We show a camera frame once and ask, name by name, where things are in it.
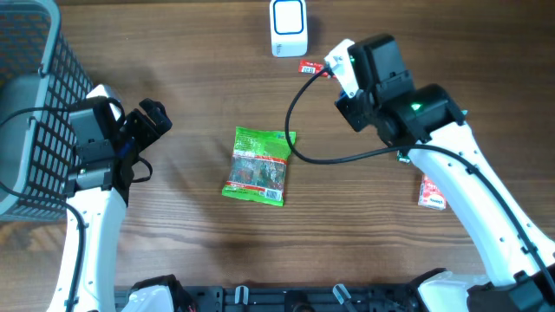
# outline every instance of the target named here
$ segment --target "gray basket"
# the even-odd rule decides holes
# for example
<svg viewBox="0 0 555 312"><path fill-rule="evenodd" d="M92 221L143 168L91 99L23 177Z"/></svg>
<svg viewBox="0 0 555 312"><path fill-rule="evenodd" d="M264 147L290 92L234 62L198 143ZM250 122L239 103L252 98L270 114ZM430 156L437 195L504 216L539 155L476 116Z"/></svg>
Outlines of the gray basket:
<svg viewBox="0 0 555 312"><path fill-rule="evenodd" d="M60 32L50 0L0 0L0 120L26 107L71 107L92 88ZM61 198L75 136L68 113L34 112L0 129L0 180L16 192ZM57 220L65 209L0 191L0 220Z"/></svg>

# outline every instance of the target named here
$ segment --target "small white box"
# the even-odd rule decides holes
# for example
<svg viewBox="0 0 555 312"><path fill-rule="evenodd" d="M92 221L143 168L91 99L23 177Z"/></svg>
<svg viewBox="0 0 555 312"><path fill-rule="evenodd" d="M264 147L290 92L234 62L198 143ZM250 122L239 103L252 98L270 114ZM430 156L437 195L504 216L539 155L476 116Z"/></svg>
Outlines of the small white box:
<svg viewBox="0 0 555 312"><path fill-rule="evenodd" d="M276 57L305 55L308 49L306 2L272 0L270 2L271 52Z"/></svg>

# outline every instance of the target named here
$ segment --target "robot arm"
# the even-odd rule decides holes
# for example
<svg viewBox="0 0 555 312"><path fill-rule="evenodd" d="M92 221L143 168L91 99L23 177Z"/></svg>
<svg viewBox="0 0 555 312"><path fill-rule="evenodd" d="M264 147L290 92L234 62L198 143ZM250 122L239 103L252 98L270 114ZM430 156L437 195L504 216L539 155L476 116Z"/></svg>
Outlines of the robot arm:
<svg viewBox="0 0 555 312"><path fill-rule="evenodd" d="M467 289L484 279L463 277L458 281L455 278L437 283L436 279L423 283L419 292L428 308L466 311L499 309L507 304L519 310L519 296L533 297L533 304L527 303L532 306L552 304L554 289L548 286L547 269L541 271L539 264L555 270L555 243L520 209L489 166L464 115L447 92L438 85L416 90L390 35L357 43L344 40L325 60L343 88L336 101L343 117L357 132L373 125L388 147L406 147L399 149L408 153L446 196L486 267L491 287L469 291L474 297L468 298ZM437 146L470 162L493 185L508 210L460 161L445 153L411 148L414 145ZM532 252L525 238L532 241Z"/></svg>
<svg viewBox="0 0 555 312"><path fill-rule="evenodd" d="M129 186L148 179L134 179L132 165L143 161L139 153L172 127L159 102L145 99L140 106L147 115L135 109L125 116L122 109L115 109L109 88L100 85L91 95L69 114L81 164L69 172L64 186L68 204L84 221L81 231L85 239L79 244L80 230L68 211L62 267L48 312L67 309L74 278L77 284L71 310L115 311L116 251ZM82 262L76 263L79 253ZM74 268L81 268L80 273Z"/></svg>

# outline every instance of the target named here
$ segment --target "wood grain surface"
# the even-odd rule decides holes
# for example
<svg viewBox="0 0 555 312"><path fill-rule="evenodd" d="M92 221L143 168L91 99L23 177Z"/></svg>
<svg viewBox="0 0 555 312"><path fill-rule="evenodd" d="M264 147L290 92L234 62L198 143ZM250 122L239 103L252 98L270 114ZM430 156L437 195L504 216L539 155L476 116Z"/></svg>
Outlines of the wood grain surface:
<svg viewBox="0 0 555 312"><path fill-rule="evenodd" d="M339 166L290 158L284 207L221 196L235 127L281 130L308 79L300 58L271 56L267 1L83 5L64 0L62 31L95 83L127 110L166 105L173 129L133 185L115 284L174 273L185 285L406 282L437 267L481 273L450 210L416 205L421 174L383 155ZM550 2L309 1L310 50L394 35L415 84L440 83L523 209L555 237L555 22ZM382 147L334 108L338 84L314 84L291 127L298 148L330 158ZM56 285L63 222L0 224L0 309L43 311Z"/></svg>

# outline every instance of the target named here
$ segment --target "green snack bag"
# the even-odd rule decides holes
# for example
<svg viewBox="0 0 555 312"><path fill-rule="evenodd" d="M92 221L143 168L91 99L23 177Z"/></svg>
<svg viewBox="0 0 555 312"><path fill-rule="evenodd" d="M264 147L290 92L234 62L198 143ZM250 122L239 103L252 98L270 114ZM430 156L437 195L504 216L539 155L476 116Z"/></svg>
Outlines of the green snack bag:
<svg viewBox="0 0 555 312"><path fill-rule="evenodd" d="M290 132L290 136L295 143L296 133ZM289 154L285 132L237 127L232 172L222 195L283 206Z"/></svg>

